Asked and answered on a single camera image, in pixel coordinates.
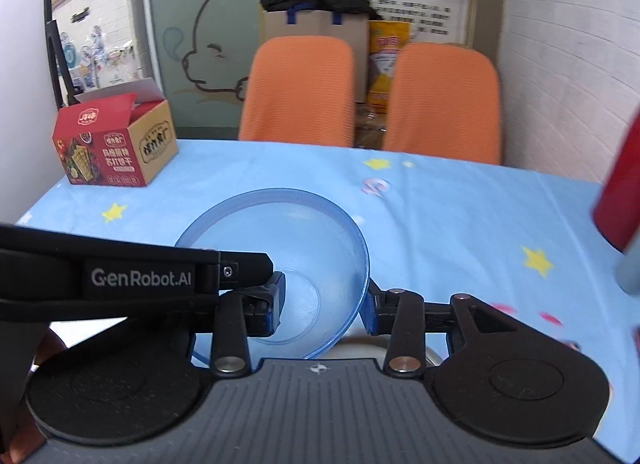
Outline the person left hand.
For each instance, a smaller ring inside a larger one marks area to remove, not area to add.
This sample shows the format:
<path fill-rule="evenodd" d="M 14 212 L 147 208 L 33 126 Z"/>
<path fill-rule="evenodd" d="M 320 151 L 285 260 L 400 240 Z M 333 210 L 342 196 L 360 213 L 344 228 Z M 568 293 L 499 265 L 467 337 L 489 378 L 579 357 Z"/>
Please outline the person left hand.
<path fill-rule="evenodd" d="M 1 462 L 23 463 L 44 437 L 26 406 L 32 365 L 66 349 L 47 324 L 1 323 Z"/>

